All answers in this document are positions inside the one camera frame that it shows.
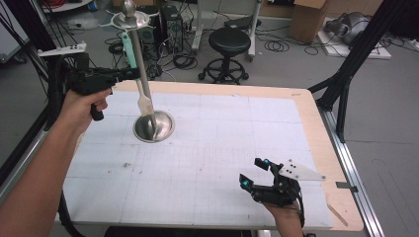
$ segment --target metal disc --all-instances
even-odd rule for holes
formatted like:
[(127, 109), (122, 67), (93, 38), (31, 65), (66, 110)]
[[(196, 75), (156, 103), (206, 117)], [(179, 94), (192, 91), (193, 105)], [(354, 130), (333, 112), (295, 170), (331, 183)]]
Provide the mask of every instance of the metal disc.
[(154, 115), (139, 117), (133, 124), (135, 136), (145, 142), (159, 142), (169, 137), (175, 129), (175, 120), (162, 111), (155, 111)]

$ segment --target table leg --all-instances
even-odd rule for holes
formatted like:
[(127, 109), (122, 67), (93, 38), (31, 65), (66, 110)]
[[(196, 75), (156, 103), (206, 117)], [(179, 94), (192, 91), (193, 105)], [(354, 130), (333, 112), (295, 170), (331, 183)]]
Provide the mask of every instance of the table leg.
[(252, 20), (252, 28), (250, 29), (249, 37), (250, 37), (250, 48), (248, 50), (249, 60), (252, 61), (253, 57), (255, 56), (255, 35), (256, 35), (256, 27), (258, 23), (259, 11), (261, 9), (262, 0), (256, 0), (255, 3), (255, 11), (253, 13), (253, 20)]

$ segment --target hand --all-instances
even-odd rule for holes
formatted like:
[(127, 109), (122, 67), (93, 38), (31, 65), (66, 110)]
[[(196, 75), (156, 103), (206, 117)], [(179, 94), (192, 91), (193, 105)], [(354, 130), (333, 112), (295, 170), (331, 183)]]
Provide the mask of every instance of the hand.
[(111, 89), (108, 89), (88, 96), (81, 96), (71, 90), (68, 91), (55, 124), (63, 126), (67, 132), (72, 131), (75, 135), (80, 135), (92, 121), (91, 105), (94, 104), (98, 112), (104, 110), (108, 106), (106, 97), (111, 92)]
[(277, 229), (283, 237), (303, 236), (299, 215), (296, 210), (297, 203), (277, 207), (275, 205), (264, 203), (264, 206), (272, 213), (277, 224)]

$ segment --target grid paper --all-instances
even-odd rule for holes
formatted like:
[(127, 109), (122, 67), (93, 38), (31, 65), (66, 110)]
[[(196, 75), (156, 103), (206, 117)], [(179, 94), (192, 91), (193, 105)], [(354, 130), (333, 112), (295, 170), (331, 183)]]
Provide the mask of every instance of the grid paper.
[[(105, 119), (86, 131), (64, 184), (73, 221), (272, 229), (274, 218), (240, 188), (239, 174), (272, 185), (256, 157), (315, 170), (293, 100), (153, 93), (175, 130), (146, 143), (133, 134), (138, 98), (114, 92)], [(320, 183), (299, 183), (305, 226), (332, 227)]]

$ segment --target black stool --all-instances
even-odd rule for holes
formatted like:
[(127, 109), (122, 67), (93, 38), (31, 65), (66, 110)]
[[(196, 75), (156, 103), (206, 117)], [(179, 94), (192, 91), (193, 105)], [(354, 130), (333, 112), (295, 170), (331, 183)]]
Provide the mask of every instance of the black stool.
[[(247, 80), (249, 74), (244, 71), (243, 66), (231, 57), (245, 52), (250, 47), (250, 38), (245, 33), (234, 28), (221, 28), (214, 31), (209, 36), (209, 45), (221, 53), (224, 58), (219, 58), (211, 61), (203, 73), (198, 75), (200, 80), (204, 80), (207, 74), (213, 79), (212, 83), (217, 82), (235, 82), (240, 85), (239, 80)], [(214, 63), (222, 61), (221, 67), (211, 67)], [(230, 62), (234, 62), (238, 67), (230, 69)], [(219, 72), (217, 75), (212, 74), (212, 71)], [(232, 75), (233, 72), (239, 72), (240, 75), (235, 77)]]

